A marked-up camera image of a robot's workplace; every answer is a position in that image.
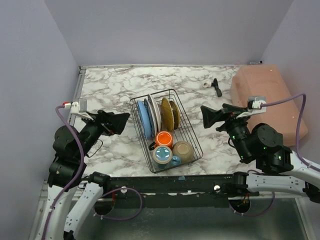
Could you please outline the light blue plate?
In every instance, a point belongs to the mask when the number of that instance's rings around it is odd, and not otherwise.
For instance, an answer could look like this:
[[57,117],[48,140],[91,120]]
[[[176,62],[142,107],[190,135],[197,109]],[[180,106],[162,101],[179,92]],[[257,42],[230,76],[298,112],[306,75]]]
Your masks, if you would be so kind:
[[141,123],[144,129],[144,135],[147,140],[150,140],[152,138],[152,129],[151,129],[151,123],[149,119],[149,115],[147,112],[147,109],[144,105],[144,103],[140,100],[137,101],[137,107],[139,116],[141,119]]

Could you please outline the yellow patterned plate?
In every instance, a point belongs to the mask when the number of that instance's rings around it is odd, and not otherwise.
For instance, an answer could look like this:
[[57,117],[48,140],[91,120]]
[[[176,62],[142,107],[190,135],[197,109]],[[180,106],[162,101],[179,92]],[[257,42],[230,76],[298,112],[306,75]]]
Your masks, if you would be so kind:
[[179,124],[181,121],[179,108],[173,100],[170,100],[169,103],[170,103],[172,113],[173,113],[173,118],[174,118],[174,130],[176,130],[179,127]]

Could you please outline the beige ceramic bowl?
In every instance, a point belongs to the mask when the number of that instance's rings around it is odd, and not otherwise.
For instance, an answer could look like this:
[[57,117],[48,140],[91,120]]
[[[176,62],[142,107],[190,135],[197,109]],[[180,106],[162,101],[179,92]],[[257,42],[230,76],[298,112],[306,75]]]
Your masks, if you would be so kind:
[[181,163],[191,162],[194,157],[194,148],[187,141],[178,141],[172,149],[172,154],[180,158]]

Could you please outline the yellow woven bamboo plate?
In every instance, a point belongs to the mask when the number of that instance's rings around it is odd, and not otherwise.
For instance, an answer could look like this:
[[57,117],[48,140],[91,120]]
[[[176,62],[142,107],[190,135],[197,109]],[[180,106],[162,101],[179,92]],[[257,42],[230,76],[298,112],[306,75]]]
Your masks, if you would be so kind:
[[163,116],[164,126],[168,132],[174,131],[174,115],[170,102],[167,98],[163,97],[161,100],[161,110]]

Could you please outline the orange mug black handle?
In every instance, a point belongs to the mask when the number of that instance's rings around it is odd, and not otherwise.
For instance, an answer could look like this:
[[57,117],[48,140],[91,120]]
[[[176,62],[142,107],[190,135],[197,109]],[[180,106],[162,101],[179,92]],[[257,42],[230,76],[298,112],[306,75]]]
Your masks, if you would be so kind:
[[171,149],[173,147],[173,140],[173,135],[170,132],[160,131],[156,134],[154,142],[148,146],[148,149],[152,151],[158,146],[166,146]]

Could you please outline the blue butterfly mug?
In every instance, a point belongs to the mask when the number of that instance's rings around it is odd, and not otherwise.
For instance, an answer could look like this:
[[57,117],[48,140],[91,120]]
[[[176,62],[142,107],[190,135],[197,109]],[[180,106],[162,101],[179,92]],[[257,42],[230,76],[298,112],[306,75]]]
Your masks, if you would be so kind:
[[172,150],[168,146],[157,146],[152,152],[152,159],[159,169],[166,169],[178,166],[182,163],[179,156],[173,155]]

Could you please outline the teal rimmed large plate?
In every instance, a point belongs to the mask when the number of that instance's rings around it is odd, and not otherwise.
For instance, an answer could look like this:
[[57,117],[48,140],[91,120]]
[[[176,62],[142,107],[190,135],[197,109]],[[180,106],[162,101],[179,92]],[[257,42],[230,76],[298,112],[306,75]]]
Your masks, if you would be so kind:
[[151,126],[151,137],[154,138],[156,136],[156,126],[157,126],[157,124],[155,122],[156,119],[154,117],[152,105],[146,98],[144,99],[143,102],[144,102],[144,106],[146,107],[148,118],[149,118],[149,122],[150,122],[150,126]]

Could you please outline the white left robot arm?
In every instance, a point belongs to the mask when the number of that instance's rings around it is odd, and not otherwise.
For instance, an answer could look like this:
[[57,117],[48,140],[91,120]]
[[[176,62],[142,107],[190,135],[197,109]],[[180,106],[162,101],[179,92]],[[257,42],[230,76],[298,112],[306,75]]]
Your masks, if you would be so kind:
[[47,203],[37,240],[74,240],[95,202],[111,189],[110,177],[94,172],[74,206],[72,199],[86,168],[84,158],[100,136],[120,135],[129,113],[90,113],[85,126],[77,131],[67,122],[54,135],[54,161],[49,167]]

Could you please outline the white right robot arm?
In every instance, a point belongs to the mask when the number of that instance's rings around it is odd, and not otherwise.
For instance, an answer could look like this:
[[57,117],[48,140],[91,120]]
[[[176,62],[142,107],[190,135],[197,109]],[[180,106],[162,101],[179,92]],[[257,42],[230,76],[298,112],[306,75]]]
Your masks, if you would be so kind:
[[320,175],[300,161],[298,154],[284,145],[283,135],[266,123],[259,123],[253,130],[247,127],[252,115],[263,113],[262,109],[248,109],[224,103],[220,110],[200,107],[203,126],[226,132],[239,155],[240,162],[255,162],[262,174],[236,172],[232,182],[221,191],[232,197],[243,193],[282,192],[308,197],[311,202],[320,202]]

